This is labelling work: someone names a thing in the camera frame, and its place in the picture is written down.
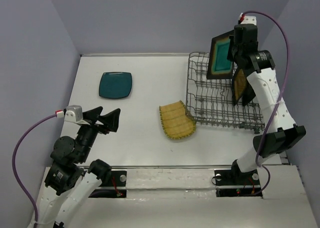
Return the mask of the teal plate black rim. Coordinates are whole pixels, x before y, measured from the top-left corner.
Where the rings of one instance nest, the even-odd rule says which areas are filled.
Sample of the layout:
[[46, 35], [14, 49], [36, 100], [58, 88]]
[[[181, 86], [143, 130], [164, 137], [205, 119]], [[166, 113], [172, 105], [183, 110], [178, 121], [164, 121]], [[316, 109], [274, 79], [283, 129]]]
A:
[[229, 31], [212, 38], [206, 74], [207, 80], [232, 78], [234, 65], [227, 59], [227, 56], [230, 47], [230, 35], [233, 35], [233, 33], [233, 31]]

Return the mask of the teal square plate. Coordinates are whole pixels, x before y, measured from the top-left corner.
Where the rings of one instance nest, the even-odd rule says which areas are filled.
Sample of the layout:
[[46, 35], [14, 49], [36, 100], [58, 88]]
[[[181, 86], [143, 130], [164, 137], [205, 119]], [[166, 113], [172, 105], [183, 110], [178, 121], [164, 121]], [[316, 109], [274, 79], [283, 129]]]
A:
[[98, 94], [106, 99], [123, 99], [130, 95], [133, 86], [129, 72], [105, 72], [102, 74]]

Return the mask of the yellow square plate black rim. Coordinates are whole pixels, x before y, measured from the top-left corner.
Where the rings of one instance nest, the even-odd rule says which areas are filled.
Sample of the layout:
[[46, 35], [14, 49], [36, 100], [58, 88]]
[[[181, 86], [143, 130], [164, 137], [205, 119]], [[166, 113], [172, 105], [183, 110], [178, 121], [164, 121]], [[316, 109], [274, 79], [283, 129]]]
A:
[[232, 103], [235, 106], [245, 93], [247, 88], [247, 78], [243, 69], [237, 68], [232, 77]]

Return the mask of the black floral plate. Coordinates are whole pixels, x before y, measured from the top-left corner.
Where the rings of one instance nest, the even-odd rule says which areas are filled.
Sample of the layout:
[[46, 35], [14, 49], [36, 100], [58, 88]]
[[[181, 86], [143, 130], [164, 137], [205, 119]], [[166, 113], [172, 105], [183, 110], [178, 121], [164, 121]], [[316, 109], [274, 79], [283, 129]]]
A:
[[255, 96], [256, 96], [256, 94], [255, 94], [252, 86], [248, 85], [242, 95], [242, 105], [246, 106], [247, 104], [249, 104]]

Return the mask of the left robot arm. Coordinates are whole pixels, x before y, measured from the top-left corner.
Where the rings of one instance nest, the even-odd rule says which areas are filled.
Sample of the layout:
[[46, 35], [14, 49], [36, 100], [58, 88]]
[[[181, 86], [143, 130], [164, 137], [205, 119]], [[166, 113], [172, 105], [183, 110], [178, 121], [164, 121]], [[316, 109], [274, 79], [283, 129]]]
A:
[[62, 136], [56, 140], [50, 154], [52, 164], [44, 180], [44, 189], [29, 227], [68, 227], [80, 206], [100, 185], [109, 183], [112, 168], [104, 161], [86, 162], [98, 134], [117, 132], [121, 110], [102, 115], [102, 106], [83, 111], [71, 105], [56, 111], [58, 118], [79, 126], [75, 138]]

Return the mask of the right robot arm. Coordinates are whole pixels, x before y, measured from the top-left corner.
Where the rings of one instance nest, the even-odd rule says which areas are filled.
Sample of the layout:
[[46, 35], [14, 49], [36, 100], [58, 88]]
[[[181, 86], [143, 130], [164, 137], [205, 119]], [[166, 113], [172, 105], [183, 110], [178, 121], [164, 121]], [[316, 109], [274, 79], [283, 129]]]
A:
[[232, 163], [230, 178], [241, 184], [248, 179], [249, 172], [292, 148], [305, 136], [306, 129], [296, 124], [287, 109], [270, 52], [258, 50], [256, 25], [238, 24], [234, 27], [227, 58], [236, 63], [236, 74], [242, 73], [245, 79], [233, 78], [233, 102], [243, 99], [242, 104], [246, 105], [257, 98], [265, 122], [263, 134], [253, 138], [253, 147]]

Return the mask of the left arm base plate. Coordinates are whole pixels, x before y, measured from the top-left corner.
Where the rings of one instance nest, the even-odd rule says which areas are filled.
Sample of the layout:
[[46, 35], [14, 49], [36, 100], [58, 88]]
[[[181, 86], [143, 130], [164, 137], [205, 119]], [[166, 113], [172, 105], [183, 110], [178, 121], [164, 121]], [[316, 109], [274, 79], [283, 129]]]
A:
[[111, 177], [96, 188], [89, 198], [126, 198], [127, 171], [113, 170]]

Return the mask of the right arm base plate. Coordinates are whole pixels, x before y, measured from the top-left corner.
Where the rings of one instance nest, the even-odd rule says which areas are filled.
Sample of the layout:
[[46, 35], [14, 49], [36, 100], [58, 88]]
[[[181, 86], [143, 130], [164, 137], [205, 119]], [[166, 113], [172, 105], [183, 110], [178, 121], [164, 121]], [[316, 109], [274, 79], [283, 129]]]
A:
[[214, 171], [211, 182], [217, 197], [262, 196], [257, 170], [234, 178], [230, 169], [218, 169]]

